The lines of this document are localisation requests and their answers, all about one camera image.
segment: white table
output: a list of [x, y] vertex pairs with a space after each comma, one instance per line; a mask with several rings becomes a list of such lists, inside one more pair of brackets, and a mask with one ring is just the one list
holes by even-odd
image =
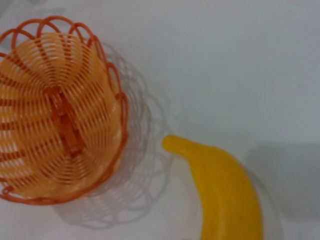
[[120, 171], [64, 205], [1, 200], [0, 239], [198, 240], [189, 167], [160, 148], [170, 132], [257, 176], [266, 240], [319, 239], [319, 11], [318, 0], [1, 0], [0, 32], [49, 15], [87, 24], [134, 104]]

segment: yellow banana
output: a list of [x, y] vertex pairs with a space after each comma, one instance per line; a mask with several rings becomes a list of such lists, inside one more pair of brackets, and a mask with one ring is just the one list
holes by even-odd
[[203, 207], [201, 240], [263, 239], [258, 196], [233, 156], [173, 135], [166, 136], [162, 145], [190, 164]]

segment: woven plastic basket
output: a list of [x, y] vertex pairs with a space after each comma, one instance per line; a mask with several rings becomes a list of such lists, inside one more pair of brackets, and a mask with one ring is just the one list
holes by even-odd
[[[65, 17], [28, 20], [0, 43], [8, 37], [11, 52], [0, 53], [0, 198], [77, 199], [113, 174], [128, 138], [117, 69], [90, 29]], [[17, 44], [20, 37], [27, 39]]]

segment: white surface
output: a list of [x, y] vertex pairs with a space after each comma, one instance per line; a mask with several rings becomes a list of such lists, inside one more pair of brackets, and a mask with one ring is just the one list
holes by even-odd
[[1, 32], [61, 14], [111, 45], [137, 100], [138, 137], [132, 163], [91, 198], [0, 201], [0, 239], [198, 240], [188, 166], [159, 149], [171, 129], [227, 149], [257, 176], [266, 240], [318, 240], [319, 11], [318, 0], [1, 0]]

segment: banana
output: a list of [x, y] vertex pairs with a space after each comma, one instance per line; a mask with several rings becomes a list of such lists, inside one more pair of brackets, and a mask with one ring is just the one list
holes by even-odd
[[226, 151], [169, 135], [162, 146], [185, 157], [203, 208], [201, 240], [262, 240], [263, 220], [253, 184]]

